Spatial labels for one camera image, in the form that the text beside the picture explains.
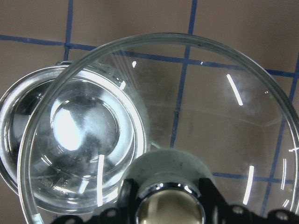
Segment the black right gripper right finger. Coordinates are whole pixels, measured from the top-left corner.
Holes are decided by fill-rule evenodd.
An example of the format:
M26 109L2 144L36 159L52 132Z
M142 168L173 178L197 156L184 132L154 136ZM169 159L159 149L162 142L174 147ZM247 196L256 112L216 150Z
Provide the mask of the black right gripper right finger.
M224 198L209 178L198 180L200 202L203 206L207 224L221 224L223 222Z

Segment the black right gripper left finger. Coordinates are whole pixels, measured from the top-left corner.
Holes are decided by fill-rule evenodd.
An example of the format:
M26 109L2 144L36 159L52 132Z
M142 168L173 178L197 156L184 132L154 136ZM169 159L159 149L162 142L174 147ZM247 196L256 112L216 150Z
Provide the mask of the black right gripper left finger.
M122 180L118 197L118 209L125 224L139 224L138 211L142 199L140 184L132 178Z

